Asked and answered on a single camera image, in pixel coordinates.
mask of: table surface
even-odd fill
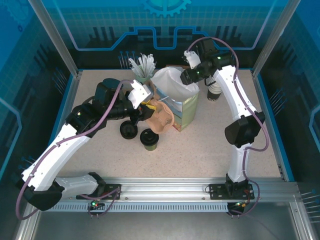
[[[261,110],[249,70],[238,72],[240,82],[252,104]],[[95,94],[96,86],[105,78],[134,79],[131,70],[84,70],[73,106]],[[125,120],[111,120],[81,147],[60,171],[60,176],[76,177],[96,172],[102,177],[225,177],[231,158],[231,145],[225,138],[225,127],[232,115],[223,94],[217,101],[207,100],[207,87],[200,92],[193,122],[182,132],[175,128],[159,136],[156,150],[147,151],[140,142],[140,133],[147,123],[138,123],[138,135],[126,140],[120,135]],[[263,148],[262,130],[253,146]],[[280,177],[272,146],[265,152],[250,152],[247,174],[251,177]]]

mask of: plastic bag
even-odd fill
[[[167,66],[157,71],[151,81],[172,100],[184,102],[199,92],[199,86],[195,83],[184,85],[180,79],[182,71],[182,67]]]

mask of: glass panel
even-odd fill
[[[11,182],[48,146],[69,71],[27,0],[0,2],[0,232],[12,239]]]
[[[182,64],[184,50],[203,36],[227,41],[238,50],[241,66],[252,67],[287,0],[43,3],[79,68],[119,69],[140,52],[153,53],[158,67]]]
[[[303,193],[320,191],[319,14],[320,2],[302,0],[260,73]]]

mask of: robotic arm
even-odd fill
[[[94,97],[72,110],[66,118],[61,131],[48,146],[47,150],[63,139],[84,133],[93,128],[106,112],[119,83],[120,81],[113,78],[107,78],[99,83]],[[142,101],[148,101],[152,97],[149,88],[146,85],[142,86],[135,80],[131,86],[133,90],[129,94],[125,95],[123,91],[120,91],[106,119],[96,130],[88,135],[62,143],[44,158],[23,193],[31,205],[45,211],[52,208],[60,199],[82,194],[100,197],[106,192],[106,183],[95,172],[90,172],[80,177],[63,178],[56,176],[81,146],[87,143],[97,131],[106,127],[107,120],[130,117],[132,124],[136,125],[138,121],[144,121],[152,116],[154,110],[140,104]],[[32,170],[47,150],[34,164],[23,171],[22,179],[17,183],[18,187],[21,188],[27,181],[32,174]]]
[[[265,115],[263,112],[257,112],[251,104],[237,76],[237,86],[248,106],[245,106],[240,98],[234,85],[233,76],[236,67],[230,52],[219,52],[212,39],[199,41],[196,47],[199,55],[194,51],[184,52],[184,59],[190,68],[183,71],[180,79],[183,84],[189,85],[212,77],[225,95],[233,120],[233,123],[224,130],[227,141],[232,145],[231,165],[226,174],[225,186],[228,195],[233,198],[242,195],[244,189],[248,188],[248,180],[243,173],[244,153],[246,148],[251,147],[261,128],[248,111],[248,107],[255,112],[262,123]],[[247,168],[248,153],[247,150],[245,168]]]

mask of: gear logo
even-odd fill
[[[191,0],[142,0],[141,3],[150,14],[166,18],[168,15],[173,17],[174,14],[180,14],[180,10],[185,10]]]
[[[10,16],[22,24],[29,15],[29,3],[27,0],[0,0],[0,7],[5,6]]]

